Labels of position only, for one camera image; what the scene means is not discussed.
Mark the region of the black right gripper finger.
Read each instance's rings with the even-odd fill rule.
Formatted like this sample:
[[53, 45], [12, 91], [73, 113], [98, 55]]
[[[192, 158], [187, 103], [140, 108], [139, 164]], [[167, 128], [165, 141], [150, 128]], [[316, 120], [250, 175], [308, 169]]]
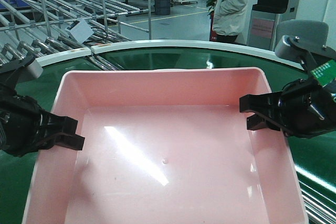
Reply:
[[247, 118], [247, 130], [257, 131], [262, 129], [271, 129], [280, 131], [283, 125], [276, 116], [263, 116], [253, 114]]
[[267, 111], [278, 107], [281, 92], [265, 94], [247, 94], [239, 98], [239, 111], [241, 113], [254, 112], [266, 114]]

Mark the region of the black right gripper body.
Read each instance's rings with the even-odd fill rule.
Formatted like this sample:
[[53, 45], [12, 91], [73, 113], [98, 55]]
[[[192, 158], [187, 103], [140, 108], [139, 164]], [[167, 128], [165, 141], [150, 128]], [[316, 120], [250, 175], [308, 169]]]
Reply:
[[284, 86], [278, 107], [289, 134], [311, 138], [335, 131], [335, 81], [297, 79]]

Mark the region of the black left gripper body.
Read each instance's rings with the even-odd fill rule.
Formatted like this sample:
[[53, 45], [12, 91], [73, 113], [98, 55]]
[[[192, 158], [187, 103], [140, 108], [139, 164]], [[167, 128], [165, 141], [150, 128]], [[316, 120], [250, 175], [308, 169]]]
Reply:
[[36, 100], [1, 83], [1, 150], [22, 157], [49, 149], [47, 114]]

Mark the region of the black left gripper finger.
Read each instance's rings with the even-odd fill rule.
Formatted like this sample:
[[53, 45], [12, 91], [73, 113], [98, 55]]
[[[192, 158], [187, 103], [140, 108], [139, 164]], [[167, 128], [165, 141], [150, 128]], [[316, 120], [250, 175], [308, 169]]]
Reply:
[[78, 121], [68, 116], [43, 112], [41, 129], [43, 136], [75, 135]]
[[53, 146], [61, 146], [75, 151], [82, 151], [85, 138], [80, 135], [54, 134], [46, 137], [39, 145], [39, 149], [48, 150]]

